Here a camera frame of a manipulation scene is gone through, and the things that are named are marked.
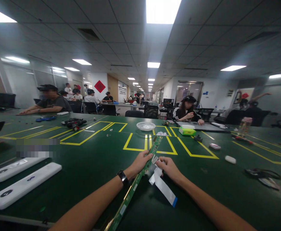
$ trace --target gray t-shirt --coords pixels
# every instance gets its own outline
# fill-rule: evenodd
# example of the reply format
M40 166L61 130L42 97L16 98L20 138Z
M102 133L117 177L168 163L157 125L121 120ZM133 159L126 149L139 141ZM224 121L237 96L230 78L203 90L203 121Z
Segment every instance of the gray t-shirt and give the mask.
M54 106L62 107L60 112L64 112L64 111L71 112L72 111L70 104L63 96L58 96L54 100L43 99L39 103L37 103L37 105L40 107L43 107L43 108L50 108L50 107L54 107Z

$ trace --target red diamond decoration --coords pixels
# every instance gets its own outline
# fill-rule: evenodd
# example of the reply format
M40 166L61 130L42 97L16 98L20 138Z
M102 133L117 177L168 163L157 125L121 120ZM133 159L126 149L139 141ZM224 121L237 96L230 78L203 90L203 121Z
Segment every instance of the red diamond decoration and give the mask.
M105 89L104 84L103 84L100 80L95 84L94 87L95 87L95 88L98 90L98 92L100 92L100 93Z

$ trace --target wristwatch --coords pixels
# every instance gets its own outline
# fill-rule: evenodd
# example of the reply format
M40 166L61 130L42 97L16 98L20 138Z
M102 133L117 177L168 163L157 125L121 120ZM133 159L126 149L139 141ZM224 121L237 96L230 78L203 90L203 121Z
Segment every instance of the wristwatch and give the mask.
M124 186L129 185L129 180L127 178L127 176L124 174L123 170L120 170L117 175L120 177L122 183Z

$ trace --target green table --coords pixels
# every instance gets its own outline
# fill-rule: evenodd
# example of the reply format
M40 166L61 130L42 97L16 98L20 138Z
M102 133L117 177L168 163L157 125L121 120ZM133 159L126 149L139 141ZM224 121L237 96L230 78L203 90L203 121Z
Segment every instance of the green table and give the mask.
M69 114L54 121L35 122L41 115L15 116L16 111L1 113L6 125L0 132L5 143L0 144L0 167L17 160L17 138L58 139L56 153L22 173L0 183L0 190L8 187L51 161L61 164L62 170L38 186L10 207L0 211L0 219L20 223L51 226L66 211L101 185L120 169L127 168L136 155L149 149L153 136L169 134L159 147L159 154L173 158L180 171L201 189L233 210L258 230L281 230L281 191L275 191L250 179L246 168L270 169L281 175L281 129L253 127L252 141L270 149L247 143L234 142L229 133L198 132L203 142L183 137L176 127L162 126L162 120L115 117L104 115ZM82 131L72 132L61 125L68 118L89 121ZM136 128L141 121L157 125L154 131ZM216 143L221 150L209 148ZM226 155L236 158L233 165L224 160ZM178 197L173 208L161 192L142 179L126 210L118 230L216 230L196 203L167 176L165 182ZM96 228L119 208L127 189L122 190L103 213Z

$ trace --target scissors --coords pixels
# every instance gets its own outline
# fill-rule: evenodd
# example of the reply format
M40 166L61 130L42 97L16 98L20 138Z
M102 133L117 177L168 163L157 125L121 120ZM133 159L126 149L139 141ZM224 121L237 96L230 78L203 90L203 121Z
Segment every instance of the scissors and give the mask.
M39 119L36 119L36 122L41 122L41 121L50 121L50 120L55 120L56 117L55 116L52 116L52 117L45 117L45 118L39 118Z

